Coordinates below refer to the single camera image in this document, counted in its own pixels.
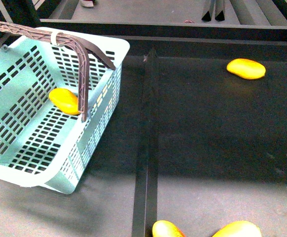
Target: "metal frame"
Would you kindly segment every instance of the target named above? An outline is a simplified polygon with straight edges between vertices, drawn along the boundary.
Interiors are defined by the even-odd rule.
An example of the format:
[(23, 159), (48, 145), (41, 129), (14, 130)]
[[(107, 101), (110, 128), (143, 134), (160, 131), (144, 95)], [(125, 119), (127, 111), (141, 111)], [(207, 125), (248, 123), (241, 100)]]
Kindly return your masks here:
[(42, 19), (45, 27), (108, 36), (198, 38), (218, 40), (287, 41), (287, 27), (222, 26), (210, 24), (110, 24)]

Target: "black surface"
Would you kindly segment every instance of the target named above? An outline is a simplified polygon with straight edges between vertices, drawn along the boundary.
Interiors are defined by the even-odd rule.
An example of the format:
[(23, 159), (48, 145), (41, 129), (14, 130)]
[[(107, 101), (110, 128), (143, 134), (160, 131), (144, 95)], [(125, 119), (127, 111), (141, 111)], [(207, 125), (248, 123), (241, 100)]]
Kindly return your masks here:
[(160, 62), (158, 219), (191, 237), (237, 220), (287, 237), (287, 63), (249, 81), (229, 61)]
[(32, 0), (2, 0), (2, 3), (13, 23), (30, 27), (40, 26)]
[(145, 60), (132, 236), (149, 237), (157, 221), (159, 61), (152, 49)]
[(217, 27), (184, 25), (136, 25), (136, 24), (108, 24), (82, 23), (70, 20), (42, 20), (44, 27), (81, 33), (92, 32), (95, 35), (108, 36), (143, 36), (169, 38), (199, 38), (222, 40), (265, 40), (287, 41), (287, 28), (284, 27)]
[(40, 19), (49, 18), (61, 0), (44, 0), (42, 5), (36, 10)]

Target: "metal edge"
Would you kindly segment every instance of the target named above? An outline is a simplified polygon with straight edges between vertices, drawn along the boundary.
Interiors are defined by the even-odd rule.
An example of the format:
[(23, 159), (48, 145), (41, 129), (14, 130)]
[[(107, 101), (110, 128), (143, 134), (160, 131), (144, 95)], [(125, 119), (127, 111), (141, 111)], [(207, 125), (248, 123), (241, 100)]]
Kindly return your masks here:
[(158, 60), (152, 49), (145, 58), (142, 93), (141, 139), (136, 166), (133, 237), (152, 236), (157, 221), (159, 81)]
[(252, 26), (191, 26), (184, 25), (136, 25), (112, 23), (81, 23), (70, 20), (42, 20), (45, 27), (76, 31), (95, 35), (120, 35), (140, 37), (204, 38), (219, 40), (287, 41), (287, 27)]

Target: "black mat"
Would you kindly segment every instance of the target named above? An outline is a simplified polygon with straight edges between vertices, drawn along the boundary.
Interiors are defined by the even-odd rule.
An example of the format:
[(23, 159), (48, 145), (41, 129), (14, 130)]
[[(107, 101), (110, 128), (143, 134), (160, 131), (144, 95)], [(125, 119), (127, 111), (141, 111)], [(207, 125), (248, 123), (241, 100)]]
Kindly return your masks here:
[(287, 237), (287, 63), (161, 59), (158, 219), (209, 237), (236, 220)]

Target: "yellow mango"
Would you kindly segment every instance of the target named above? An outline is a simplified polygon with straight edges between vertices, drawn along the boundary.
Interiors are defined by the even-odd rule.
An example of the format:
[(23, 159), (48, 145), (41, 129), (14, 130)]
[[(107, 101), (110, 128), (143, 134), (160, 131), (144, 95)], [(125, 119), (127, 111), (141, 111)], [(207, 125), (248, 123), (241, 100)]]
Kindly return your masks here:
[(249, 221), (236, 221), (226, 225), (213, 237), (262, 237), (259, 227)]
[(67, 115), (78, 115), (78, 98), (68, 89), (55, 88), (49, 95), (51, 102)]
[(173, 223), (165, 220), (157, 221), (152, 227), (153, 237), (185, 237), (183, 232)]
[(243, 79), (259, 79), (265, 76), (265, 67), (253, 60), (237, 58), (227, 65), (227, 70)]

